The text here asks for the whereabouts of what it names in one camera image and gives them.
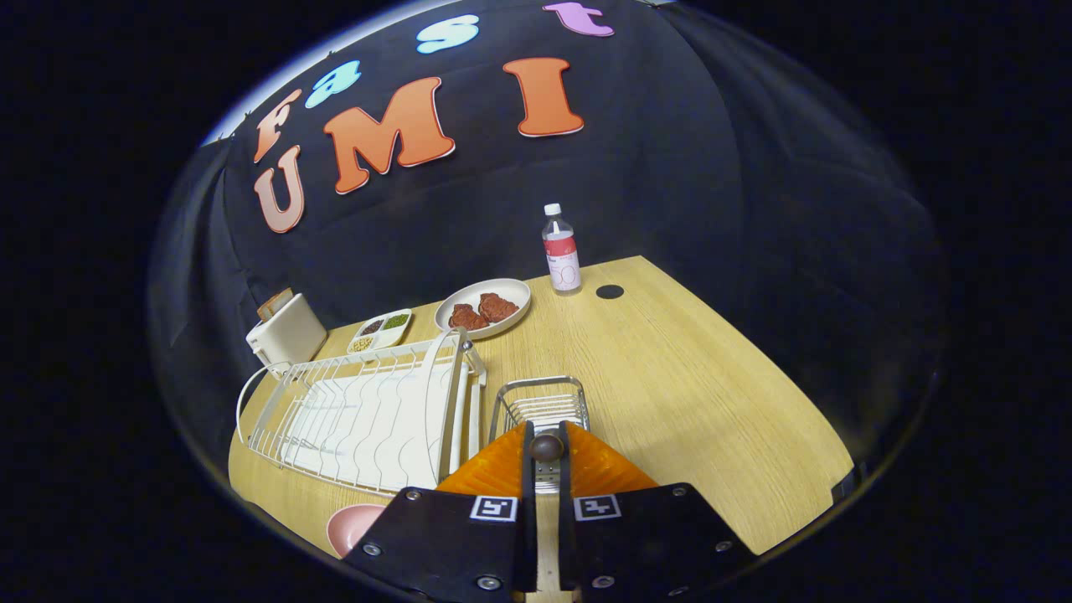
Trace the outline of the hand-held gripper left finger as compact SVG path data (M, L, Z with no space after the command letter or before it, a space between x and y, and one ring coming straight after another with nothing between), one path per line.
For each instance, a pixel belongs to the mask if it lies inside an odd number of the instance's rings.
M532 441L524 421L438 488L402 489L346 564L414 598L524 599L537 580Z

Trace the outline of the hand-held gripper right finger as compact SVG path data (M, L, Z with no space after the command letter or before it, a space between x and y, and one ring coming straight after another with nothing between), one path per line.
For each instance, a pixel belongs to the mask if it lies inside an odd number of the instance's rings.
M559 583L577 600L703 600L759 558L689 483L660 485L559 425Z

